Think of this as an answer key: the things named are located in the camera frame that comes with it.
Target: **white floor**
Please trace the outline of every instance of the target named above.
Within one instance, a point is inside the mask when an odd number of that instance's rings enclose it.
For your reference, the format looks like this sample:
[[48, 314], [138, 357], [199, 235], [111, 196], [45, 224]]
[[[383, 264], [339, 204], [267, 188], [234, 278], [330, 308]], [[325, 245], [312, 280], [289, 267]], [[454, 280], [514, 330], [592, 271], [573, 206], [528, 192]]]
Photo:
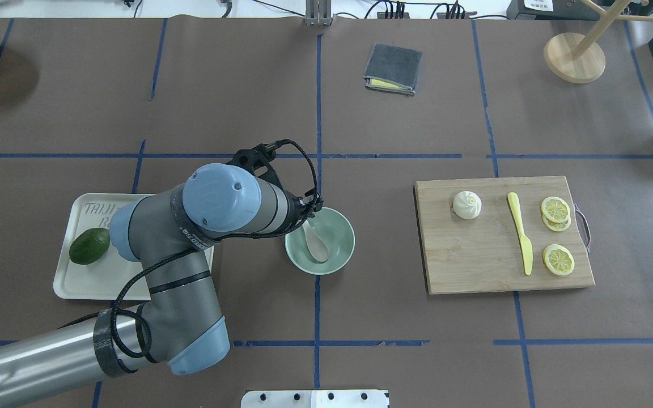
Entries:
[[[0, 0], [0, 18], [131, 18], [137, 2], [139, 0], [135, 0], [132, 7], [128, 8], [122, 0]], [[299, 13], [304, 13], [305, 10], [305, 0], [265, 2]], [[435, 0], [414, 2], [439, 3]], [[345, 11], [363, 18], [373, 3], [371, 0], [332, 0], [332, 12]], [[477, 11], [477, 15], [504, 15], [510, 0], [461, 0], [460, 3], [467, 11]], [[434, 8], [432, 5], [407, 5], [406, 11], [411, 18], [428, 18]], [[143, 0], [138, 17], [165, 18], [183, 14], [218, 18], [225, 10], [226, 6], [221, 0]], [[377, 10], [384, 10], [384, 5], [376, 7], [375, 11]], [[371, 18], [376, 18], [375, 11], [370, 13]], [[231, 18], [275, 18], [288, 15], [290, 14], [253, 0], [233, 0], [233, 10], [230, 13]]]

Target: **round wooden base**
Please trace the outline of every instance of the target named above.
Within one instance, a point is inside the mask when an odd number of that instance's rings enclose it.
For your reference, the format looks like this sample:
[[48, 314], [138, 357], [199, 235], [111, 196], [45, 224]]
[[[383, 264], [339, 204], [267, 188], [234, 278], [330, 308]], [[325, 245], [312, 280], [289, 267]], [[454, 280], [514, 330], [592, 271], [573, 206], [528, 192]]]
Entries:
[[583, 40], [583, 34], [563, 33], [555, 36], [544, 47], [544, 59], [551, 72], [562, 80], [589, 83], [599, 79], [606, 68], [606, 56], [601, 47], [593, 43], [578, 58], [571, 51]]

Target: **wooden cutting board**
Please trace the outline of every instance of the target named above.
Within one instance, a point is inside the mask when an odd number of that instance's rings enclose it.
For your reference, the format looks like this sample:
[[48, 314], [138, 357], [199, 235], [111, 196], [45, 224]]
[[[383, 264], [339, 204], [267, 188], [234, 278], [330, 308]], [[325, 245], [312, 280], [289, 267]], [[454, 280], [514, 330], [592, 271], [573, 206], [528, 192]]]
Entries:
[[[456, 194], [473, 191], [482, 199], [482, 212], [465, 220], [452, 211]], [[466, 178], [417, 181], [415, 200], [427, 288], [431, 295], [465, 292], [563, 289], [595, 283], [588, 253], [578, 232], [573, 199], [564, 176]], [[533, 243], [533, 273], [523, 271], [520, 243], [507, 195], [518, 194], [525, 234]], [[558, 196], [571, 207], [571, 226], [564, 232], [546, 228], [541, 217], [544, 198]], [[550, 244], [565, 246], [575, 268], [565, 277], [548, 271], [542, 261]]]

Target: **green avocado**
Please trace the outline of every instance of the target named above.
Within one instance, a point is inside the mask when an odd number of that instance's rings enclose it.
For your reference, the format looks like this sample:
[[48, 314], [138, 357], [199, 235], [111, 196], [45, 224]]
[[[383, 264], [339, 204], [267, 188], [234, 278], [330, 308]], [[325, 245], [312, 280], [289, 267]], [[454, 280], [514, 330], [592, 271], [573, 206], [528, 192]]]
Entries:
[[70, 245], [70, 260], [75, 264], [89, 265], [102, 258], [109, 248], [107, 228], [91, 228]]

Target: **knife handle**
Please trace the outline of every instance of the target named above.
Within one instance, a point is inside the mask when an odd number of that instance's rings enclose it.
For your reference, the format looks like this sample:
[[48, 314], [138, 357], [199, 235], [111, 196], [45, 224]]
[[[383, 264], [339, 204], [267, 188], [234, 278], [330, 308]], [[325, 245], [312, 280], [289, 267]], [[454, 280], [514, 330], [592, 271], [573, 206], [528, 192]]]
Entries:
[[518, 194], [510, 192], [508, 193], [508, 206], [510, 206], [510, 212], [513, 214], [513, 220], [515, 221], [515, 227], [518, 230], [518, 235], [525, 235], [523, 230], [523, 216], [520, 213], [520, 201], [518, 200]]

